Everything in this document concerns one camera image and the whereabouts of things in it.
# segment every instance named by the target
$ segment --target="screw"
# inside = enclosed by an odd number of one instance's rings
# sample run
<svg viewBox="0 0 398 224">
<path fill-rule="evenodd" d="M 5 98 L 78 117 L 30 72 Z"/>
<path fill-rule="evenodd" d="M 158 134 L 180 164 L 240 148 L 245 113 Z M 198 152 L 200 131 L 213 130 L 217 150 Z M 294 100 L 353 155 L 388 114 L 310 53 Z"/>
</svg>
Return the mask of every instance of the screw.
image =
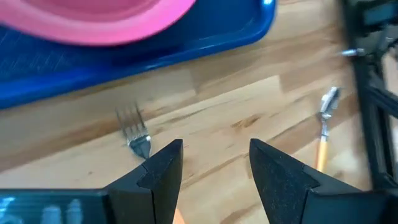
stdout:
<svg viewBox="0 0 398 224">
<path fill-rule="evenodd" d="M 341 52 L 342 56 L 345 57 L 354 57 L 354 56 L 363 56 L 365 55 L 364 49 L 348 49 Z"/>
</svg>

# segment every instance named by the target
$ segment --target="pink bowl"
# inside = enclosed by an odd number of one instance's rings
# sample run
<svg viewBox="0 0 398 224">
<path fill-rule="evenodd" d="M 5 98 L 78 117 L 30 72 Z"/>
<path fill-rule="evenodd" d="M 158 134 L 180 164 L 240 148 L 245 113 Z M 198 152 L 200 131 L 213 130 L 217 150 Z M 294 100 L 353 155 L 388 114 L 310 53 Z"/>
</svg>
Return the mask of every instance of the pink bowl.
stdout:
<svg viewBox="0 0 398 224">
<path fill-rule="evenodd" d="M 154 35 L 195 0 L 0 0 L 0 21 L 28 34 L 80 45 L 115 45 Z"/>
</svg>

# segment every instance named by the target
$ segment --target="wooden table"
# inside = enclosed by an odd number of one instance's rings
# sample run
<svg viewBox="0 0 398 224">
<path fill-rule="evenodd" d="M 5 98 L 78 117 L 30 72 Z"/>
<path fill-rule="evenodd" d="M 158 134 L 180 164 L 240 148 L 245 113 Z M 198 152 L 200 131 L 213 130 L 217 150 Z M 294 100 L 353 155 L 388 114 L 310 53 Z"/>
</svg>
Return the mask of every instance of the wooden table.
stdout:
<svg viewBox="0 0 398 224">
<path fill-rule="evenodd" d="M 189 224 L 267 223 L 249 140 L 313 164 L 320 98 L 342 86 L 326 173 L 369 188 L 353 74 L 335 0 L 281 0 L 261 41 L 0 111 L 0 187 L 102 187 L 142 161 L 114 108 L 137 100 L 156 152 L 184 140 L 178 207 Z"/>
</svg>

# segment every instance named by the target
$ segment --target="blue tray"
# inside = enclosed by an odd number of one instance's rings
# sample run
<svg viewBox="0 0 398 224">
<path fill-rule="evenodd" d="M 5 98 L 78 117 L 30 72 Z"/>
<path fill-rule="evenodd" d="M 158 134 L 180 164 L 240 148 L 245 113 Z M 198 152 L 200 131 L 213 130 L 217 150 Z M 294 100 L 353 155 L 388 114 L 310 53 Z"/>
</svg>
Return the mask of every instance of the blue tray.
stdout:
<svg viewBox="0 0 398 224">
<path fill-rule="evenodd" d="M 276 0 L 197 0 L 167 30 L 133 44 L 81 47 L 0 26 L 0 109 L 253 43 Z"/>
</svg>

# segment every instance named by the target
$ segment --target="fork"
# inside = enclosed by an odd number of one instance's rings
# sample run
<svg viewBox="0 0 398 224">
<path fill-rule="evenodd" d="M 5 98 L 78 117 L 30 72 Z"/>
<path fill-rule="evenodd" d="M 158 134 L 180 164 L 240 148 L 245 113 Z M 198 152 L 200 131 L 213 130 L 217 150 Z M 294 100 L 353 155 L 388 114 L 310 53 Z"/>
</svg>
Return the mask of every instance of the fork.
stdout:
<svg viewBox="0 0 398 224">
<path fill-rule="evenodd" d="M 127 145 L 135 155 L 148 159 L 151 149 L 150 136 L 136 102 L 134 107 L 135 109 L 128 105 L 116 108 L 116 116 Z"/>
</svg>

